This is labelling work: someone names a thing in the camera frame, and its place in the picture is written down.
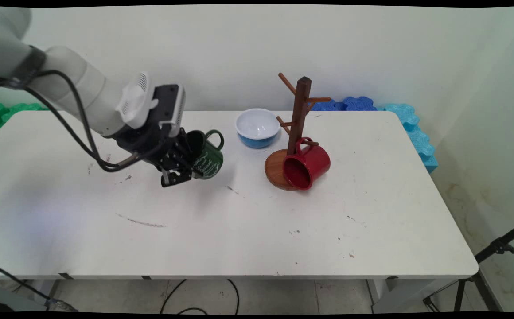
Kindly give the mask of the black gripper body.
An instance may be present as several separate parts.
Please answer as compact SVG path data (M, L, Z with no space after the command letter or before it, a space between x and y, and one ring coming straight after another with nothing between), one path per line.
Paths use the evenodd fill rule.
M125 125L117 133L113 134L113 140L117 142L118 147L131 153L131 156L124 159L121 162L115 164L115 166L125 165L128 162L135 160L143 154L156 148L159 144L164 144L168 139L168 133L176 133L171 138L170 145L166 148L162 147L157 152L148 155L143 158L145 161L156 167L157 170L163 171L181 171L180 163L174 161L174 155L176 152L178 135L181 133L179 127L171 128L170 124L164 124L160 127L158 124L147 123L140 129L132 129L130 126Z

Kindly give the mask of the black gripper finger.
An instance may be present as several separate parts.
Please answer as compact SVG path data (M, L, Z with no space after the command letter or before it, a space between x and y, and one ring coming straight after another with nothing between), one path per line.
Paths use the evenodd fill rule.
M170 149L158 162L162 174L161 184L170 187L192 180L194 170L182 153Z
M194 169L196 149L189 143L186 133L179 133L176 137L176 161L186 169Z

